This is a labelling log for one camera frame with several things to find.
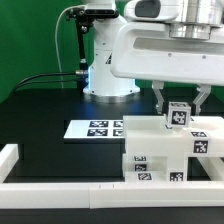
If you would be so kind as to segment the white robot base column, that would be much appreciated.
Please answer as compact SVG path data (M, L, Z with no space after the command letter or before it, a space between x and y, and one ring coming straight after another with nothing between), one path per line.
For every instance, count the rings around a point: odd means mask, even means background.
M87 3L114 3L116 0L82 0ZM88 85L84 97L102 103L121 103L134 99L140 92L134 79L116 78L110 71L112 50L119 29L126 24L123 16L96 19L94 30L94 60L88 69Z

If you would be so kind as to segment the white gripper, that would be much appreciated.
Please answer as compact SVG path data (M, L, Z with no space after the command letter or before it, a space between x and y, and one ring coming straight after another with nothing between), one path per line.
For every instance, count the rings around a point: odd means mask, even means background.
M224 86L224 0L131 0L116 36L111 72L152 80L156 110L166 112L164 82L198 84L195 115Z

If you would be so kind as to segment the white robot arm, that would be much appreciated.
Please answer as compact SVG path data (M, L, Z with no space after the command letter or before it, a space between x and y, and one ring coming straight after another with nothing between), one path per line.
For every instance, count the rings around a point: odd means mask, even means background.
M198 85L196 112L213 86L224 86L224 0L131 0L124 15L111 72L150 80L159 112L165 82Z

